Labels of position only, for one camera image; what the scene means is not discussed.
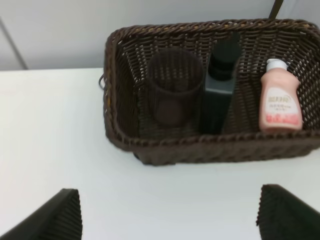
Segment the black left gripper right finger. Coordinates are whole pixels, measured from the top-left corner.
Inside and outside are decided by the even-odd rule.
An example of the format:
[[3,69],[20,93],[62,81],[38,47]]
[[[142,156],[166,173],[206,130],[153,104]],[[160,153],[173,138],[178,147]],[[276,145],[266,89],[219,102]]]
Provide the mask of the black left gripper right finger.
[[262,240],[320,238],[320,213],[278,184],[262,186],[256,225]]

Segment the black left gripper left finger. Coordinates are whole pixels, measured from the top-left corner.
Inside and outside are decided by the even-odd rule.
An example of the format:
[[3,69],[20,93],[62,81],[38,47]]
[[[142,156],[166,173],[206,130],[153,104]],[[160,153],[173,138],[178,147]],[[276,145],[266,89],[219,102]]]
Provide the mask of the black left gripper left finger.
[[82,235],[83,221],[79,191],[63,188],[0,238],[2,240],[81,240]]

